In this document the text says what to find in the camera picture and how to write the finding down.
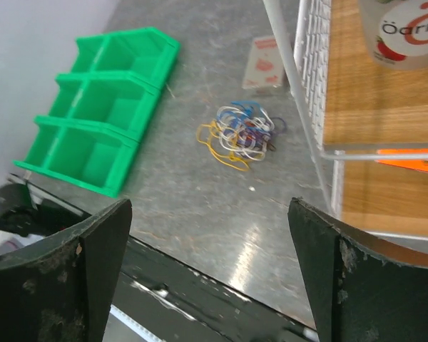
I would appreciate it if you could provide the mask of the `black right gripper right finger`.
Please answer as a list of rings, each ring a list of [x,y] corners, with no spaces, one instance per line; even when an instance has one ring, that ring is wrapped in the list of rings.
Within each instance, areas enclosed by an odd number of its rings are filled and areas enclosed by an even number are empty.
[[[287,215],[321,341],[428,341],[428,254],[299,198]]]

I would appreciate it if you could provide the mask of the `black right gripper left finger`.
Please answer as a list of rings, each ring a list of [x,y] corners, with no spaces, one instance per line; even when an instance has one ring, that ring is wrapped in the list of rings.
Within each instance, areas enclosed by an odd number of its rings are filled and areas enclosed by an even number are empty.
[[[0,341],[102,341],[131,220],[122,199],[0,256]]]

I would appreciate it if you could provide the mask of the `orange snack packet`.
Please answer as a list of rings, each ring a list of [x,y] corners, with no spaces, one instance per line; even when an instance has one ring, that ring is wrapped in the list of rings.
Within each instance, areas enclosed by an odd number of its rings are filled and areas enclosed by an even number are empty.
[[[394,155],[394,154],[428,154],[428,149],[386,149],[378,150],[379,155]],[[383,165],[401,167],[408,170],[428,173],[428,159],[425,160],[378,160]]]

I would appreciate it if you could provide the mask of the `green divided plastic bin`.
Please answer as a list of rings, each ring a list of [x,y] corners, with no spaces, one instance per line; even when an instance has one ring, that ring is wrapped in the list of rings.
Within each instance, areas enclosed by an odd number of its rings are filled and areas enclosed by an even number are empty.
[[[180,44],[145,27],[77,38],[78,55],[27,156],[16,166],[116,197],[173,70]]]

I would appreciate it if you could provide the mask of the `white yogurt cup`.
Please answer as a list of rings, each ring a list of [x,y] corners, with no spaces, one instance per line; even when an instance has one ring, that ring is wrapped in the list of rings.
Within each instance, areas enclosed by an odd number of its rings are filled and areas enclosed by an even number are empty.
[[[428,67],[428,0],[358,1],[368,54],[392,69]]]

